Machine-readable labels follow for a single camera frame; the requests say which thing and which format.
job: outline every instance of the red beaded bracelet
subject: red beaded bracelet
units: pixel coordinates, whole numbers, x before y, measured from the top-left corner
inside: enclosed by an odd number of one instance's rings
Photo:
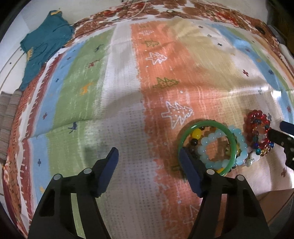
[[[264,136],[259,134],[257,126],[264,127]],[[273,147],[274,143],[268,139],[268,131],[271,129],[270,121],[266,114],[263,114],[261,110],[253,110],[247,115],[246,139],[251,143],[251,147],[255,150],[255,153],[260,156],[266,155]]]

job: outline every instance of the striped blanket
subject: striped blanket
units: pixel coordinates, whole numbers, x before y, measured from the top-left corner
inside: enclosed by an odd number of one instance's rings
[[[76,38],[25,90],[3,176],[10,216],[24,235],[54,174],[75,175],[116,147],[118,166],[97,199],[110,235],[187,238],[201,199],[176,169],[181,129],[199,119],[242,129],[253,109],[275,129],[281,120],[293,123],[293,73],[275,38],[248,30],[248,20],[241,27],[223,13],[216,22],[193,14],[191,2],[177,4],[174,15],[151,1],[136,19],[92,31],[76,26]],[[294,174],[284,163],[275,147],[228,176],[243,174],[256,195],[292,188]]]

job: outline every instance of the screw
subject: screw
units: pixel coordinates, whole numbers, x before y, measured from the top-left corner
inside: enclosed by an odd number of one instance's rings
[[[243,177],[243,175],[238,175],[237,179],[239,179],[240,181],[244,181],[245,178]]]
[[[60,174],[55,174],[54,177],[53,177],[54,180],[58,180],[60,178],[61,178],[61,175]]]
[[[84,174],[89,174],[92,172],[92,169],[91,168],[85,168],[84,169]]]
[[[215,173],[214,170],[211,169],[211,168],[207,169],[206,172],[207,172],[209,175],[214,175],[214,173]]]

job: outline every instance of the light blue beaded bracelet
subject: light blue beaded bracelet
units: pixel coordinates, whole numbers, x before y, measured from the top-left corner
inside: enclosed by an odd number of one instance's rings
[[[240,155],[236,158],[233,167],[236,165],[242,165],[245,163],[246,158],[248,157],[248,152],[247,152],[247,144],[245,143],[245,138],[242,135],[242,131],[239,128],[235,128],[233,125],[230,125],[228,129],[234,134],[236,137],[237,144],[240,147]],[[219,170],[221,168],[225,168],[229,160],[224,159],[223,161],[216,161],[213,162],[209,160],[208,155],[206,154],[206,146],[211,143],[216,141],[218,138],[221,138],[222,136],[225,136],[225,134],[220,130],[217,129],[214,133],[210,133],[207,137],[203,137],[201,139],[201,145],[198,146],[197,152],[200,155],[200,160],[205,164],[206,168],[211,168],[214,170]]]

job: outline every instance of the bracelet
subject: bracelet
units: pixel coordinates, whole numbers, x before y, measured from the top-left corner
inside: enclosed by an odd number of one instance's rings
[[[235,140],[237,143],[237,158],[234,161],[234,164],[232,168],[236,168],[236,165],[242,165],[245,163],[245,160],[248,157],[248,152],[247,152],[247,144],[245,143],[245,138],[242,135],[242,132],[240,129],[235,128],[233,125],[229,126],[228,129],[235,135]],[[210,142],[214,142],[217,138],[221,138],[225,134],[220,130],[217,129],[214,133],[210,133],[208,137],[203,137],[201,139],[201,146],[198,147],[197,152],[200,155],[200,160],[205,164],[206,168],[212,168],[215,169],[216,171],[225,168],[228,165],[229,160],[225,159],[223,161],[210,161],[208,158],[208,155],[206,154],[206,146]],[[194,138],[190,141],[191,145],[194,144]],[[230,155],[230,146],[226,147],[226,154]]]
[[[221,176],[227,174],[233,167],[233,164],[235,162],[235,159],[236,159],[236,155],[237,155],[237,143],[236,143],[236,140],[235,140],[235,137],[234,137],[234,134],[226,127],[224,126],[223,124],[221,123],[218,123],[216,121],[213,121],[213,120],[203,120],[203,121],[199,121],[197,122],[196,124],[190,126],[184,133],[183,135],[181,136],[180,138],[180,143],[179,143],[179,146],[178,146],[178,154],[180,153],[180,150],[181,148],[183,147],[184,145],[184,142],[186,140],[186,138],[192,134],[192,137],[194,139],[197,140],[197,143],[198,143],[198,140],[201,138],[202,136],[202,132],[201,132],[201,129],[204,129],[203,127],[207,127],[207,126],[211,126],[211,127],[215,127],[215,128],[218,128],[220,131],[222,131],[228,138],[229,140],[229,143],[230,143],[230,149],[231,149],[231,152],[230,152],[230,159],[225,162],[227,163],[224,163],[224,168],[223,170],[221,170],[219,172],[219,174]]]
[[[263,134],[258,132],[258,126],[264,129]],[[261,110],[253,110],[248,114],[246,121],[247,140],[252,143],[253,152],[251,160],[258,161],[259,157],[266,155],[274,146],[268,139],[268,131],[271,129],[270,121]]]

